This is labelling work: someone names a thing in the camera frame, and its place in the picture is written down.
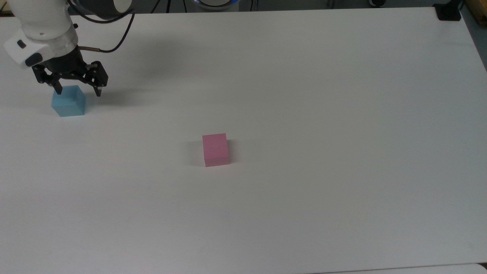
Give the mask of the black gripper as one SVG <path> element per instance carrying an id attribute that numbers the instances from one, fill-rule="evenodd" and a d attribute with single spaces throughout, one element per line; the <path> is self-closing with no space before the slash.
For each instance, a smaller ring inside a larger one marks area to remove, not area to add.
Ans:
<path id="1" fill-rule="evenodd" d="M 59 82 L 61 75 L 82 76 L 81 82 L 90 85 L 97 97 L 101 97 L 103 87 L 108 84 L 108 74 L 102 63 L 94 61 L 86 64 L 78 46 L 62 57 L 54 57 L 32 66 L 32 70 L 38 83 L 49 85 L 58 95 L 62 94 L 63 89 Z"/>

